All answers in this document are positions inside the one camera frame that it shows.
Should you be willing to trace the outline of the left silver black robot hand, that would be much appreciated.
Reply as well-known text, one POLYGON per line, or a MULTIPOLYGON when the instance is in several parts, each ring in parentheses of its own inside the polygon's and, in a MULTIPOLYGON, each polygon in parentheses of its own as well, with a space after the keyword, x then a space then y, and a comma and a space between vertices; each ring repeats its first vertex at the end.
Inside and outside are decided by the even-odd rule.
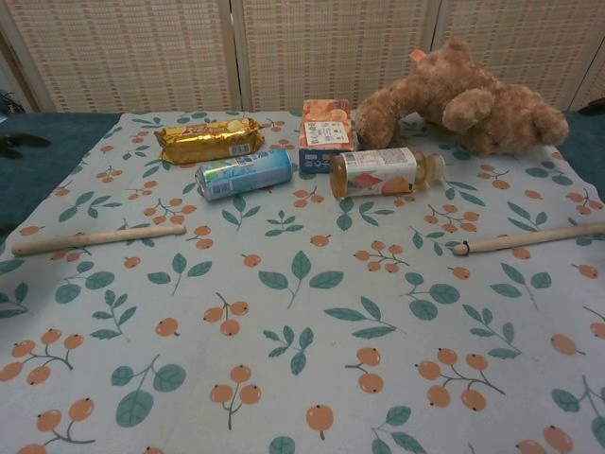
POLYGON ((23 153, 19 150, 19 147, 47 148, 50 145, 50 141, 33 134, 6 134, 0 138, 0 156, 10 160, 22 159, 23 153))

